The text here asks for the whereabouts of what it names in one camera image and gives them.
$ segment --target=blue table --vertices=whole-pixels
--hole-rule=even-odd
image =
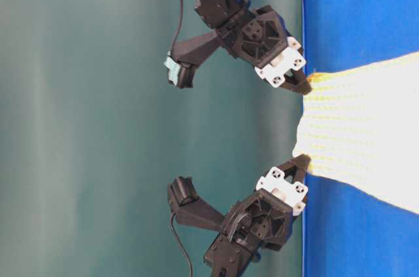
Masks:
[[[304,47],[309,73],[418,51],[419,0],[304,0]],[[308,176],[307,184],[304,276],[419,276],[419,215],[337,181]]]

